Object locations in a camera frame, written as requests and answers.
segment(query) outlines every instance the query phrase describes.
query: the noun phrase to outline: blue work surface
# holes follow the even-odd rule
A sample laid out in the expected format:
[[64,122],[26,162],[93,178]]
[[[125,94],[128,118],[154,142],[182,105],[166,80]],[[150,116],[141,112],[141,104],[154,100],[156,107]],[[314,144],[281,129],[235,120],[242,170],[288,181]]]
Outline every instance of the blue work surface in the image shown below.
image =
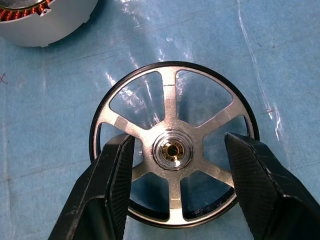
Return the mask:
[[[89,130],[99,102],[126,74],[161,61],[197,63],[229,79],[252,107],[262,142],[320,201],[319,13],[319,0],[99,0],[86,24],[46,48],[1,39],[0,238],[48,238],[90,164]],[[195,115],[212,114],[219,99],[207,89],[206,83],[181,83],[182,118],[199,123]],[[126,105],[131,116],[153,111],[146,114],[151,125],[161,119],[147,94],[128,88],[121,96],[115,107]],[[202,100],[194,102],[196,96]],[[105,139],[114,133],[105,131]],[[210,149],[212,156],[216,148]],[[188,229],[128,217],[124,239],[252,235],[237,204]]]

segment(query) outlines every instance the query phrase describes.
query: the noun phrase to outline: metal wheel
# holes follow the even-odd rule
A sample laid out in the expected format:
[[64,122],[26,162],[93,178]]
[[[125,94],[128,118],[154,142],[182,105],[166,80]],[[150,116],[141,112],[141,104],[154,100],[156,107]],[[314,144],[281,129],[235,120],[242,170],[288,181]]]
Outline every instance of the metal wheel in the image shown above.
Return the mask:
[[[176,101],[176,75],[189,71],[203,75],[225,88],[232,95],[226,108],[200,126],[194,127],[178,119]],[[164,120],[151,129],[142,129],[110,108],[112,99],[130,82],[152,72],[162,77],[164,96]],[[143,162],[133,168],[132,181],[152,172],[168,181],[169,216],[155,212],[130,200],[129,215],[141,222],[163,228],[186,228],[206,223],[226,211],[235,203],[237,196],[231,173],[209,163],[204,158],[203,139],[237,116],[243,116],[248,136],[259,139],[258,126],[253,112],[239,90],[220,74],[206,67],[188,62],[160,62],[135,70],[125,76],[105,95],[92,121],[89,139],[90,159],[93,161],[101,152],[101,124],[108,123],[132,135],[142,142]],[[183,216],[180,181],[202,171],[226,183],[230,189],[215,202],[200,211],[187,212]]]

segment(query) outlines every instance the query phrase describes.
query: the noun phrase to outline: black rim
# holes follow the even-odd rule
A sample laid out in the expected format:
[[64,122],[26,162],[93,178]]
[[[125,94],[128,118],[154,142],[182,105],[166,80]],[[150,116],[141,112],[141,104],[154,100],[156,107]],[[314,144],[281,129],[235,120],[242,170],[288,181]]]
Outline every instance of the black rim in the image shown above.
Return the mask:
[[[202,71],[208,75],[211,75],[213,77],[215,77],[216,79],[218,79],[219,81],[221,81],[222,83],[224,83],[228,88],[231,89],[231,91],[233,91],[235,93],[235,95],[240,99],[240,101],[242,102],[243,106],[245,107],[245,110],[248,113],[248,116],[250,118],[250,121],[252,123],[252,128],[253,128],[253,134],[254,134],[254,139],[256,140],[260,140],[260,136],[259,136],[259,129],[258,129],[258,124],[256,121],[256,118],[254,116],[254,113],[250,107],[250,105],[248,104],[247,100],[245,99],[245,97],[242,95],[242,93],[236,88],[236,86],[234,86],[229,80],[227,80],[224,76],[220,75],[219,73],[195,64],[195,63],[190,63],[190,62],[183,62],[183,61],[165,61],[165,62],[158,62],[158,63],[153,63],[144,67],[141,67],[131,73],[129,73],[127,76],[125,76],[124,78],[122,78],[120,81],[118,81],[108,92],[107,94],[103,97],[102,101],[100,102],[93,120],[92,120],[92,124],[91,124],[91,128],[90,128],[90,134],[89,134],[89,155],[90,155],[90,161],[93,162],[95,160],[94,157],[94,148],[97,147],[97,154],[99,155],[101,153],[101,146],[100,146],[100,131],[101,131],[101,127],[99,127],[98,129],[98,134],[97,134],[97,139],[96,139],[96,146],[94,146],[94,132],[95,132],[95,128],[96,128],[96,124],[98,121],[98,117],[106,103],[106,101],[110,98],[110,96],[116,91],[118,90],[118,88],[124,83],[126,82],[128,79],[131,79],[132,77],[145,72],[145,71],[149,71],[152,69],[157,69],[157,68],[161,68],[161,67],[185,67],[185,68],[190,68],[190,69],[195,69],[198,71]],[[196,217],[200,217],[203,215],[206,215],[207,213],[211,212],[212,210],[216,209],[218,207],[218,203],[225,202],[228,198],[230,198],[230,196],[232,196],[232,194],[234,193],[234,189],[231,187],[224,195],[222,195],[218,200],[214,201],[213,203],[203,207],[201,209],[201,213],[199,213],[198,210],[195,211],[188,211],[188,212],[184,212],[183,215],[186,217],[186,219],[193,219]],[[197,223],[190,223],[190,224],[186,224],[186,225],[165,225],[165,224],[157,224],[148,220],[145,220],[131,212],[128,212],[128,215],[130,217],[132,217],[133,219],[136,219],[142,223],[151,225],[151,226],[156,226],[156,227],[161,227],[161,228],[167,228],[167,229],[178,229],[178,228],[189,228],[189,227],[194,227],[194,226],[198,226],[201,225],[203,223],[207,223],[221,215],[223,215],[225,212],[227,212],[230,208],[232,208],[235,204],[237,203],[237,200],[233,201],[232,204],[229,205],[228,208],[226,208],[224,211],[222,211],[220,214],[217,214],[215,216],[212,216],[211,218],[205,219],[203,221],[197,222]],[[129,203],[129,207],[132,208],[133,210],[142,213],[143,215],[146,216],[150,216],[152,218],[156,218],[156,219],[160,219],[160,220],[165,220],[168,218],[169,213],[166,212],[158,212],[158,211],[154,211],[148,208],[145,208],[141,205],[139,205],[136,202],[133,202],[130,199],[130,203]]]

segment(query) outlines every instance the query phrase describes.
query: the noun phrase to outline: center hub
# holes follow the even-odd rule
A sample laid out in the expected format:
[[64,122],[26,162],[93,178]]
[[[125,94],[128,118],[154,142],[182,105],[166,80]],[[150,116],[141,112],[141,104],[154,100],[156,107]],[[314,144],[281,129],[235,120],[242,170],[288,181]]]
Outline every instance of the center hub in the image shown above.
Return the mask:
[[161,134],[153,144],[153,157],[166,170],[180,170],[193,156],[190,138],[177,130]]

